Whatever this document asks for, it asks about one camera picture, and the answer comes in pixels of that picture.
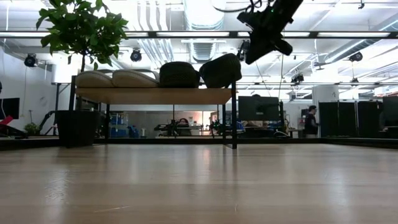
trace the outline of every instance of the green leaves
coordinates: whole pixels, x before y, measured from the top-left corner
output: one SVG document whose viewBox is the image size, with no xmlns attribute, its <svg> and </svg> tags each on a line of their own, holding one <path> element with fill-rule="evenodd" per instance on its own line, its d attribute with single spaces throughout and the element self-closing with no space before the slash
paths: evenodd
<svg viewBox="0 0 398 224">
<path fill-rule="evenodd" d="M 53 9 L 41 9 L 36 23 L 37 29 L 43 21 L 53 24 L 47 28 L 50 34 L 41 40 L 42 47 L 50 46 L 51 54 L 88 56 L 95 70 L 99 63 L 112 66 L 110 57 L 118 57 L 119 44 L 127 38 L 123 29 L 128 21 L 121 14 L 111 13 L 103 0 L 96 0 L 95 5 L 85 0 L 50 0 L 50 4 Z M 104 17 L 94 15 L 101 9 L 106 11 Z"/>
</svg>

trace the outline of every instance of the wooden floor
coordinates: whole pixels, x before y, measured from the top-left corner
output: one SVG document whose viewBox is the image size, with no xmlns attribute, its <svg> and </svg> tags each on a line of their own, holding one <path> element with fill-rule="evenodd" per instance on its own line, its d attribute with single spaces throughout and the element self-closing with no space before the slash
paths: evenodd
<svg viewBox="0 0 398 224">
<path fill-rule="evenodd" d="M 321 144 L 0 152 L 0 223 L 398 223 L 398 151 Z"/>
</svg>

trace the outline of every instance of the plant pot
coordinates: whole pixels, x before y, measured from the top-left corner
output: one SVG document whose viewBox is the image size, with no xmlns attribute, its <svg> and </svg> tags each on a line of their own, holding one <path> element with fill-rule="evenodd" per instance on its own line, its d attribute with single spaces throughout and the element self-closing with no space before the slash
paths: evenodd
<svg viewBox="0 0 398 224">
<path fill-rule="evenodd" d="M 71 148 L 94 143 L 101 116 L 96 111 L 57 111 L 55 119 L 61 146 Z"/>
</svg>

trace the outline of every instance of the beige cushion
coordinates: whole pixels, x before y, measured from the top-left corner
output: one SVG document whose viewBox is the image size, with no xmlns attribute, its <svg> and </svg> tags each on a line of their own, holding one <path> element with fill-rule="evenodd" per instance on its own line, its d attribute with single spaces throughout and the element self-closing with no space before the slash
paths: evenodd
<svg viewBox="0 0 398 224">
<path fill-rule="evenodd" d="M 77 75 L 76 86 L 80 88 L 114 87 L 112 84 L 112 78 L 98 71 L 87 71 Z"/>
<path fill-rule="evenodd" d="M 112 82 L 115 87 L 123 88 L 153 88 L 159 85 L 157 80 L 134 70 L 116 70 Z"/>
</svg>

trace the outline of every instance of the red object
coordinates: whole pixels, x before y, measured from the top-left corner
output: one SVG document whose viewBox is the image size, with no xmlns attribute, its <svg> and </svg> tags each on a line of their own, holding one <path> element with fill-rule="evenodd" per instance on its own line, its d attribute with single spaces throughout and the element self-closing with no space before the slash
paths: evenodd
<svg viewBox="0 0 398 224">
<path fill-rule="evenodd" d="M 7 118 L 5 118 L 4 120 L 0 121 L 0 124 L 4 124 L 7 125 L 9 124 L 14 118 L 12 118 L 12 116 L 7 116 Z"/>
</svg>

